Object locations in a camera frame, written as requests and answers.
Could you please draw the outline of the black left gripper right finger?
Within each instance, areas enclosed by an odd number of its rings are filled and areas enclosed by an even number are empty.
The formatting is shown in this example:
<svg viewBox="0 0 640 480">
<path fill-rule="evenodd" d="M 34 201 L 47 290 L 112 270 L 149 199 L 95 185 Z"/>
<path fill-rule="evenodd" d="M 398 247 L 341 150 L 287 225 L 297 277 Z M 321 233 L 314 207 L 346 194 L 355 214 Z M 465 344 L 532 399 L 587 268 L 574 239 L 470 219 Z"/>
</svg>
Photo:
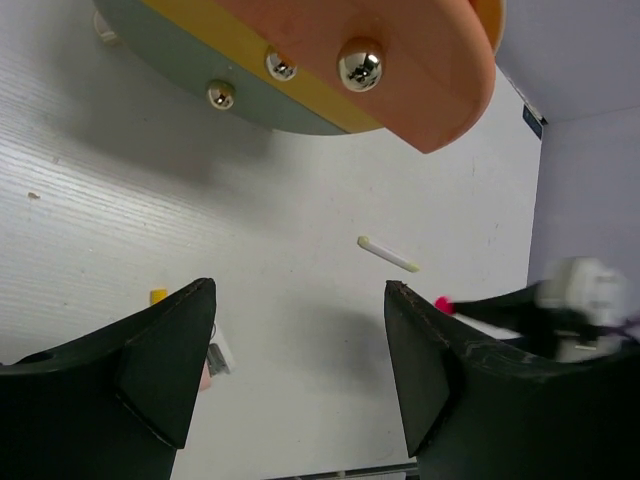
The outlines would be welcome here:
<svg viewBox="0 0 640 480">
<path fill-rule="evenodd" d="M 635 479 L 639 344 L 562 362 L 439 311 L 399 281 L 384 319 L 408 454 L 424 479 Z"/>
</svg>

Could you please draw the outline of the white pen yellow cap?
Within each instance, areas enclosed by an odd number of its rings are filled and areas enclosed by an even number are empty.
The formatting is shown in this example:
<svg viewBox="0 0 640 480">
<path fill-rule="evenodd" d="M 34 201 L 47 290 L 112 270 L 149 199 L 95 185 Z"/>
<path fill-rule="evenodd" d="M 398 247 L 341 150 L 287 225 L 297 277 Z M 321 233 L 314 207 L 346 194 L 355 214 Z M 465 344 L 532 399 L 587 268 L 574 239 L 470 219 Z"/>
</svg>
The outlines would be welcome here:
<svg viewBox="0 0 640 480">
<path fill-rule="evenodd" d="M 357 245 L 361 249 L 371 253 L 374 256 L 377 256 L 378 258 L 383 259 L 384 261 L 392 265 L 395 265 L 402 270 L 410 273 L 417 273 L 420 271 L 420 268 L 415 263 L 409 261 L 401 255 L 396 254 L 389 248 L 372 241 L 368 236 L 359 236 L 357 238 Z"/>
</svg>

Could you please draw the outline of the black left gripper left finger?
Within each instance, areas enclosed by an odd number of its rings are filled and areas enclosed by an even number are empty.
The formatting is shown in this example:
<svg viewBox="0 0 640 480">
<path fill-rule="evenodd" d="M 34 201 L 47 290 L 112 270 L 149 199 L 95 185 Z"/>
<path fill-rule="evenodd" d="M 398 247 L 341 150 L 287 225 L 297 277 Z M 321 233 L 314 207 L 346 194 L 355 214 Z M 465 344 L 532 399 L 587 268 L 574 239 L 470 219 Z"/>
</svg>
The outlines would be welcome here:
<svg viewBox="0 0 640 480">
<path fill-rule="evenodd" d="M 215 325 L 200 278 L 143 311 L 1 368 L 4 479 L 168 479 Z"/>
</svg>

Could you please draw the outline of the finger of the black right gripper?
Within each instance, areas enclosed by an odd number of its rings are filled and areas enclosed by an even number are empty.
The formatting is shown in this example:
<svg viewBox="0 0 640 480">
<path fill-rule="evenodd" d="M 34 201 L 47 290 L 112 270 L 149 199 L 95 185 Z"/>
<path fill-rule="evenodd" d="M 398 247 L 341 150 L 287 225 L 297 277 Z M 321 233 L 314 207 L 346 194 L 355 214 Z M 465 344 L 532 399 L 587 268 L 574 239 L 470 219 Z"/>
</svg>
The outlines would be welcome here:
<svg viewBox="0 0 640 480">
<path fill-rule="evenodd" d="M 544 358 L 555 358 L 560 339 L 553 327 L 553 314 L 536 304 L 541 283 L 504 295 L 473 301 L 453 302 L 456 314 L 519 334 L 508 340 L 512 346 Z"/>
</svg>

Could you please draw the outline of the pink highlighter marker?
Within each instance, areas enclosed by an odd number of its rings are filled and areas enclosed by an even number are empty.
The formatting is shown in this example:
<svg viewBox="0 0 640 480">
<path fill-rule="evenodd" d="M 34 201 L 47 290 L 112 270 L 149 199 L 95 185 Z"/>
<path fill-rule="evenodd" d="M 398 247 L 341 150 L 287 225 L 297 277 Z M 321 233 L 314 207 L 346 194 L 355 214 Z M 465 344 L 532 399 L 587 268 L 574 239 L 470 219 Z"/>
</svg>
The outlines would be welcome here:
<svg viewBox="0 0 640 480">
<path fill-rule="evenodd" d="M 452 316 L 455 314 L 455 303 L 448 297 L 441 296 L 437 298 L 434 306 L 446 315 Z"/>
</svg>

